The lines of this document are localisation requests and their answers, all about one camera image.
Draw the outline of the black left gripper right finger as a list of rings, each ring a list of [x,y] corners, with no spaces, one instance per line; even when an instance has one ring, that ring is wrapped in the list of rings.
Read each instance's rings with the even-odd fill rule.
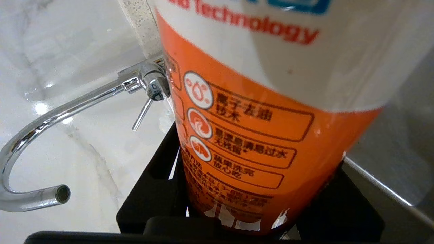
[[[381,215],[343,170],[343,163],[296,221],[302,238],[380,238]]]

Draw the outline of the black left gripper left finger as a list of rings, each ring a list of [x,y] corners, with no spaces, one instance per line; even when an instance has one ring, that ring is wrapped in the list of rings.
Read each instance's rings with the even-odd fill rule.
[[[122,234],[143,234],[158,216],[186,216],[189,204],[180,142],[172,124],[116,215]]]

